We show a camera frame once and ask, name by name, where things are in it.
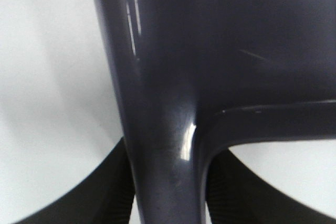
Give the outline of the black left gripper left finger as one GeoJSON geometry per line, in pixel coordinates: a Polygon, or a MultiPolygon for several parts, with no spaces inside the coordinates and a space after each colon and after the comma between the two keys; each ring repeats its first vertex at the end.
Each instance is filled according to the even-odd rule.
{"type": "Polygon", "coordinates": [[[129,223],[135,196],[124,141],[62,197],[19,223],[129,223]]]}

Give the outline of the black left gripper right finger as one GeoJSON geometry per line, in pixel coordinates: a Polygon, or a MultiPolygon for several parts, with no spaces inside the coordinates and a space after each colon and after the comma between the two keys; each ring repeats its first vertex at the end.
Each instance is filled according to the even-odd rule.
{"type": "Polygon", "coordinates": [[[230,150],[209,166],[206,202],[212,223],[335,223],[272,187],[230,150]]]}

